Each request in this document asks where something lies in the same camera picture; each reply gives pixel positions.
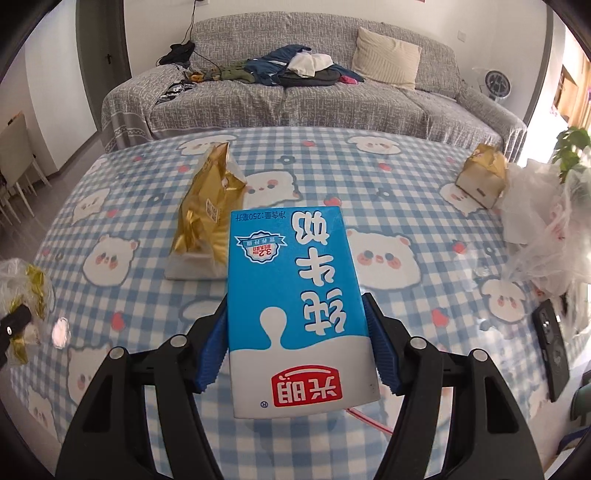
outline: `wall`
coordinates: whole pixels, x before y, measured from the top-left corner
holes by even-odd
[[[76,43],[76,0],[63,0],[25,43],[27,82],[37,122],[57,168],[95,132]]]
[[[523,118],[540,74],[546,32],[541,0],[496,0],[498,11],[489,68],[502,71],[512,84],[503,106]]]
[[[29,93],[24,49],[18,52],[0,83],[0,131],[6,127],[13,116],[21,111],[25,115],[29,140],[33,153],[37,156],[37,163],[46,175],[54,173],[57,171],[57,167],[41,134]]]
[[[193,1],[124,1],[129,62],[137,75],[153,68],[172,43],[182,41]],[[472,81],[472,67],[482,63],[493,40],[475,19],[496,18],[491,0],[210,0],[209,5],[197,4],[195,20],[269,10],[332,13],[409,28],[451,46],[468,81]],[[457,39],[458,30],[466,33],[465,43]]]

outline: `printed label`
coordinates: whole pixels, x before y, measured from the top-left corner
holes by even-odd
[[[281,247],[287,247],[285,237],[278,233],[256,232],[250,236],[237,236],[238,245],[246,257],[255,263],[271,262],[279,254]]]
[[[321,365],[302,365],[283,370],[271,378],[271,386],[276,407],[310,405],[343,398],[339,371]]]
[[[207,216],[211,218],[212,222],[217,223],[217,220],[219,219],[219,209],[216,208],[209,199],[205,201],[205,212],[207,213]]]

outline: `cartoon face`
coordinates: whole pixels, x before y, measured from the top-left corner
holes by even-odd
[[[108,344],[100,348],[68,349],[68,392],[76,405],[80,404],[90,381],[110,349]]]
[[[72,225],[74,225],[79,220],[88,218],[94,213],[99,213],[101,208],[103,208],[103,204],[105,203],[107,195],[110,192],[111,189],[97,190],[96,192],[88,195],[88,197],[85,197],[79,201],[74,207],[74,212],[72,213]]]
[[[246,177],[243,208],[270,207],[279,202],[301,199],[296,178],[289,171],[270,170],[253,173]]]
[[[236,140],[234,135],[212,135],[211,137],[196,138],[190,142],[185,142],[178,149],[181,151],[181,155],[200,155],[205,153],[213,144],[231,142],[232,140]]]
[[[30,386],[29,390],[29,413],[53,436],[57,439],[56,425],[53,420],[53,409],[51,402],[39,395]]]
[[[360,285],[394,290],[421,281],[421,271],[408,238],[353,229],[347,230],[347,237]]]
[[[490,297],[488,308],[495,317],[511,323],[524,317],[525,294],[516,284],[491,278],[484,283],[481,292]]]
[[[88,169],[88,171],[86,172],[87,175],[92,175],[94,172],[100,170],[100,168],[107,163],[107,157],[101,157],[98,158],[93,164],[92,166]]]
[[[357,145],[361,151],[368,153],[379,153],[382,155],[396,155],[400,153],[398,144],[389,138],[382,137],[352,137],[347,143]]]
[[[483,208],[476,200],[470,197],[460,187],[453,183],[447,183],[439,191],[444,200],[460,210],[464,216]]]
[[[196,300],[186,305],[180,312],[182,320],[194,322],[195,320],[212,315],[220,306],[222,299]]]
[[[121,285],[127,277],[138,245],[136,240],[101,236],[84,261],[82,271],[86,279],[97,287]]]

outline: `blue checkered bedsheet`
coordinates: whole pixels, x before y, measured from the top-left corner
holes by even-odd
[[[537,300],[529,285],[499,279],[506,260],[499,218],[453,185],[468,151],[347,129],[233,129],[101,157],[56,217],[36,263],[54,284],[50,320],[66,317],[72,339],[62,350],[45,345],[12,371],[12,385],[31,411],[45,408],[59,441],[109,348],[158,347],[223,297],[222,281],[164,279],[178,206],[215,141],[230,141],[248,177],[247,206],[340,205],[362,290],[440,349],[487,350],[526,418],[535,413],[547,394],[528,321]],[[360,410],[392,427],[400,402],[382,393]],[[443,461],[450,398],[442,396],[428,474]],[[344,411],[236,420],[227,363],[196,401],[228,480],[373,478],[389,439]],[[156,465],[170,474],[153,391],[147,412]]]

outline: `metal screw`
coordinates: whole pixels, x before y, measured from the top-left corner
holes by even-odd
[[[423,350],[427,347],[427,341],[421,337],[413,337],[410,339],[410,346],[417,350]]]
[[[170,339],[170,344],[176,348],[181,348],[187,344],[187,337],[184,335],[175,335]]]
[[[484,350],[474,350],[474,353],[472,355],[479,362],[486,362],[488,360],[488,353],[486,353]]]
[[[123,350],[120,346],[116,346],[115,348],[113,348],[110,352],[109,352],[109,356],[113,359],[113,360],[117,360],[119,358],[121,358],[125,353],[125,350]]]

